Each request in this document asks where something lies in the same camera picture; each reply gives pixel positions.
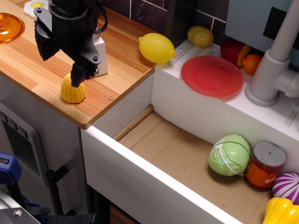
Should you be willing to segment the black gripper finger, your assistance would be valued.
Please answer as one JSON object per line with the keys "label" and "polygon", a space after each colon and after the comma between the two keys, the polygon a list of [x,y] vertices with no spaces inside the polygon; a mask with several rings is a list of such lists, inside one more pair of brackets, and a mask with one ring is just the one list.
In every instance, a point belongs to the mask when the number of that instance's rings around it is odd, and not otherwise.
{"label": "black gripper finger", "polygon": [[74,63],[71,70],[71,86],[79,87],[86,80],[86,69],[79,63]]}
{"label": "black gripper finger", "polygon": [[60,50],[60,47],[57,45],[57,43],[41,27],[41,25],[35,25],[35,40],[37,48],[39,50],[39,54],[42,57],[43,61],[48,60]]}

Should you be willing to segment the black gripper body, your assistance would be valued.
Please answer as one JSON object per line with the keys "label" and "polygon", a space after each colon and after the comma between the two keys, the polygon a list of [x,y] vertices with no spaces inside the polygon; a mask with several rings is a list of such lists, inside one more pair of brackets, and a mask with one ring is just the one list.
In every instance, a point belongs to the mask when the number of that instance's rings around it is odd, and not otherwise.
{"label": "black gripper body", "polygon": [[99,13],[106,17],[104,6],[97,3],[80,16],[68,17],[52,1],[48,5],[48,9],[34,9],[37,17],[35,25],[41,25],[61,51],[86,69],[86,79],[94,77],[101,58],[93,43],[93,34],[100,34],[105,30],[104,26],[98,27]]}

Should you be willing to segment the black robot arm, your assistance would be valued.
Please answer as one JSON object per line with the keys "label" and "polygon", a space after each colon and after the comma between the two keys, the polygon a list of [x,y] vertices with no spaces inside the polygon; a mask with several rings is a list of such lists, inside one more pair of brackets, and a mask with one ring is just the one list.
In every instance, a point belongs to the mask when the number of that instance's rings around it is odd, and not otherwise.
{"label": "black robot arm", "polygon": [[35,40],[43,60],[63,51],[73,61],[71,84],[78,87],[94,77],[101,62],[93,42],[106,25],[98,27],[98,16],[106,16],[101,0],[48,0],[48,8],[35,8]]}

